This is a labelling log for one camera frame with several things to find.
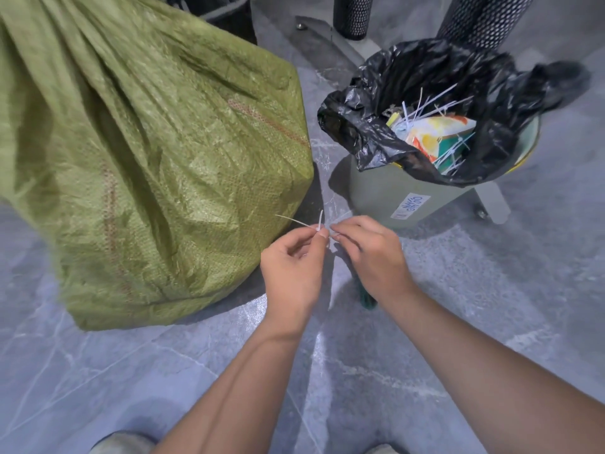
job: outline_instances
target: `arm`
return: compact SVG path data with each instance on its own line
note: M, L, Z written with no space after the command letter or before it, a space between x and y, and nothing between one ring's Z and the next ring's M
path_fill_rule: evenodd
M266 453L316 303L328 231L298 228L261 255L267 313L223 374L153 454Z
M422 293L394 232L368 217L332 228L368 293L419 349L489 453L602 452L605 405Z

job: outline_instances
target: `shoe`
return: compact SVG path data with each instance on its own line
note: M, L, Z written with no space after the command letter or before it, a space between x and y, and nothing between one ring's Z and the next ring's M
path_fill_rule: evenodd
M97 442L88 454L149 454L155 442L134 432L114 432Z
M398 454L390 444L381 444L367 451L366 454Z

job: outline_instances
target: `person's right arm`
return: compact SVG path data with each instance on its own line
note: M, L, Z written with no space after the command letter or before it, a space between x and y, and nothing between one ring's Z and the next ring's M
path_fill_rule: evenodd
M393 231L369 217L331 228L368 293L418 348L490 454L605 451L605 405L426 296Z

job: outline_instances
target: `green woven sack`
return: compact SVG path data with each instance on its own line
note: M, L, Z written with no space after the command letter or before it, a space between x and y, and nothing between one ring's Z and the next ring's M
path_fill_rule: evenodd
M83 329L223 298L313 177L296 70L159 0L0 0L0 189Z

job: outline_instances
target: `trash bag liner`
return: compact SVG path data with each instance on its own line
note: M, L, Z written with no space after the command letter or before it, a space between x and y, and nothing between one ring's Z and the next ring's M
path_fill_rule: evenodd
M0 68L0 194L83 329L223 298L313 179L296 69L161 0L3 0Z
M418 40L376 52L347 88L326 97L317 118L355 156L359 171L397 162L418 180L464 187L493 180L513 167L524 127L542 112L580 96L589 82L589 72L577 62L558 61L521 72L509 54L443 39ZM446 177L418 149L397 138L381 114L402 101L416 108L421 89L424 103L453 84L435 104L473 96L450 111L476 120L477 127L465 162Z

